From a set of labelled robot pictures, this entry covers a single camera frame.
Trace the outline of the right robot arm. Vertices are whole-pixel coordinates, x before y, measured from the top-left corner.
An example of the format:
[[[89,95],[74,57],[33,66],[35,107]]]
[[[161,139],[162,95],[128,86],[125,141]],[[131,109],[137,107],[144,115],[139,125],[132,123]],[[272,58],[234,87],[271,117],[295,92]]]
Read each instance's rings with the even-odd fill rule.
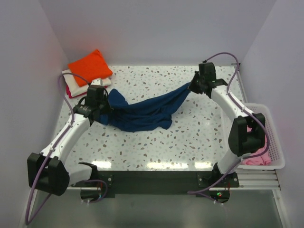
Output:
[[[208,187],[221,187],[228,182],[228,175],[234,172],[243,159],[265,146],[266,119],[261,113],[254,113],[245,107],[229,89],[224,79],[216,78],[216,69],[211,62],[199,64],[199,70],[188,87],[197,94],[206,94],[217,103],[231,121],[228,136],[228,151],[213,166]]]

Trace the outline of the blue mickey t-shirt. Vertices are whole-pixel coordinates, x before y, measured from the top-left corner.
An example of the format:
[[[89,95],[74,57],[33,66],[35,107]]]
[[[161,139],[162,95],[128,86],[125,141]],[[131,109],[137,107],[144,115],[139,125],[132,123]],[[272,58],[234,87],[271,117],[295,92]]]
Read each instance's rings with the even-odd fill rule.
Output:
[[[126,132],[151,131],[158,127],[167,130],[172,124],[172,115],[190,93],[189,85],[186,83],[169,93],[135,104],[127,103],[125,97],[113,89],[108,96],[113,110],[102,114],[97,121]]]

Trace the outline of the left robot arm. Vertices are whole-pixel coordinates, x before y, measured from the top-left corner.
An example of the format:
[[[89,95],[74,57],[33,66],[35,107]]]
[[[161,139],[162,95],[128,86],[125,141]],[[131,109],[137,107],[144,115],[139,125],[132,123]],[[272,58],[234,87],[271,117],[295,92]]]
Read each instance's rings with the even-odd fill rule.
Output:
[[[98,182],[97,166],[81,162],[80,170],[65,168],[66,160],[77,141],[100,115],[112,111],[108,92],[101,85],[91,84],[86,97],[72,109],[72,114],[59,135],[40,153],[32,153],[27,159],[28,183],[34,190],[61,196],[73,184],[83,182],[94,186]]]

